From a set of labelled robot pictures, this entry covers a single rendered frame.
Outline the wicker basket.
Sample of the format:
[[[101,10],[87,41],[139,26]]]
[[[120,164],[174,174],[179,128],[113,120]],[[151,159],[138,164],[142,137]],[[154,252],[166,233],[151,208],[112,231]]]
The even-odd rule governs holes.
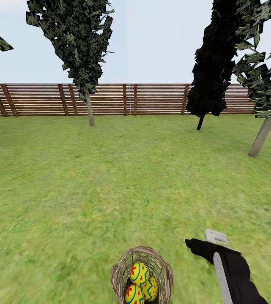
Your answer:
[[[157,283],[157,297],[150,304],[167,304],[171,297],[171,287],[174,285],[171,263],[165,262],[161,254],[154,248],[142,245],[126,250],[118,264],[112,266],[111,284],[118,304],[126,304],[126,290],[130,285],[134,285],[130,270],[137,262],[146,264],[149,275],[154,277]]]

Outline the easter egg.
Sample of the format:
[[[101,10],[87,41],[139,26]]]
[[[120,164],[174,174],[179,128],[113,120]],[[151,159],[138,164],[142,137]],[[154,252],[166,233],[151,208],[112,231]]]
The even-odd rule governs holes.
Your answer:
[[[137,262],[131,267],[130,276],[134,285],[142,288],[148,282],[149,269],[143,262]]]
[[[141,288],[136,285],[130,285],[125,294],[126,304],[145,304],[144,293]]]
[[[144,293],[145,302],[151,303],[157,297],[157,283],[154,277],[149,275],[147,284],[141,288]]]

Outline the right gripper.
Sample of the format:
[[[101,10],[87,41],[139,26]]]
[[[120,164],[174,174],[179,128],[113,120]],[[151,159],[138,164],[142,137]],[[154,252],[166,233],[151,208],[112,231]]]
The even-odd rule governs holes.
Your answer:
[[[191,239],[191,240],[185,239],[185,243],[188,248],[191,248],[192,254],[202,256],[210,262],[207,252],[208,252],[208,249],[211,246],[214,246],[215,244],[213,244],[212,242],[211,243],[204,242],[204,241],[198,240],[198,239]]]

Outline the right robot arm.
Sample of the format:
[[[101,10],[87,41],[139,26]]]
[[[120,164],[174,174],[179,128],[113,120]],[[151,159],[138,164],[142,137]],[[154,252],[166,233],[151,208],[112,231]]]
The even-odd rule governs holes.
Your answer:
[[[192,254],[204,257],[215,266],[224,304],[268,304],[250,281],[250,269],[246,259],[237,250],[214,244],[226,243],[224,233],[206,229],[202,240],[185,239]]]

